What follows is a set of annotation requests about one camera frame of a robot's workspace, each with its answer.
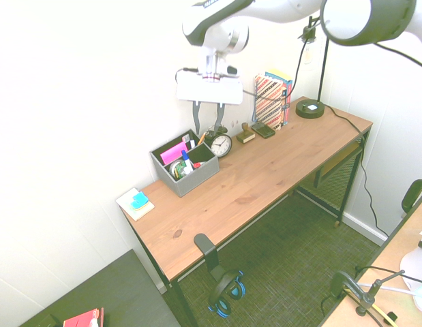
lamp base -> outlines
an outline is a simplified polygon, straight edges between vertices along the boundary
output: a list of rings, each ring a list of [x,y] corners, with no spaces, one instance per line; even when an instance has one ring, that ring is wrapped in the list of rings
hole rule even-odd
[[[314,99],[302,100],[297,103],[295,112],[303,118],[320,118],[325,113],[325,105]]]

headphones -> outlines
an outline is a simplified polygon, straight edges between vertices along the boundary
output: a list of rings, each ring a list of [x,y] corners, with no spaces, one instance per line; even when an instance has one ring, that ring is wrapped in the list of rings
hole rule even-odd
[[[245,295],[245,286],[240,281],[242,271],[229,270],[224,273],[220,282],[212,290],[209,296],[209,310],[215,311],[220,317],[227,318],[232,312],[225,294],[234,300],[239,300]]]

wooden desk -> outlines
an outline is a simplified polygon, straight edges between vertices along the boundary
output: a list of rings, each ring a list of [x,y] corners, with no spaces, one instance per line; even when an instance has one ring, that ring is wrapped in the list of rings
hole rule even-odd
[[[289,124],[275,136],[256,136],[247,144],[234,138],[231,152],[219,161],[220,172],[182,198],[156,181],[142,190],[155,208],[138,221],[125,213],[162,281],[175,283],[183,304],[177,280],[203,259],[195,235],[206,234],[221,245],[361,136],[329,108],[319,119],[302,119],[295,113],[298,101],[290,106]],[[372,126],[365,119],[337,113],[362,134]]]
[[[400,224],[390,238],[389,243],[381,252],[375,255],[372,266],[400,270],[400,261],[413,249],[415,249],[421,240],[422,231],[422,199],[421,203],[415,205],[415,210],[409,212],[405,220]],[[388,272],[369,269],[360,278],[362,283],[372,284],[376,279],[384,279],[391,275]],[[385,283],[386,286],[402,288],[407,290],[405,283],[401,277],[396,277]],[[385,313],[394,312],[398,319],[397,325],[400,327],[422,327],[422,312],[417,309],[411,295],[380,290],[376,295],[376,305]],[[330,315],[325,319],[324,327],[341,327],[341,326],[377,326],[377,323],[369,316],[359,317],[356,312],[356,303],[348,297],[345,297],[341,303],[332,310]],[[371,312],[378,318],[383,319],[374,310]]]

alarm clock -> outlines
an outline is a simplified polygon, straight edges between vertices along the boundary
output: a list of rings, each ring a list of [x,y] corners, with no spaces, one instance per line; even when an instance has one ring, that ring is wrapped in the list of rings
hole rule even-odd
[[[208,131],[205,136],[205,143],[217,157],[224,157],[232,148],[232,138],[225,133],[227,128],[220,126],[217,132]]]

blue sticky note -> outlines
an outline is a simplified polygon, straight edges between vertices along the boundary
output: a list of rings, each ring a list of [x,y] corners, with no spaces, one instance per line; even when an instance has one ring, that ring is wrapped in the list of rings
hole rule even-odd
[[[134,201],[131,203],[131,206],[134,210],[137,210],[144,206],[148,201],[148,197],[144,195],[143,192],[139,192],[133,197]]]

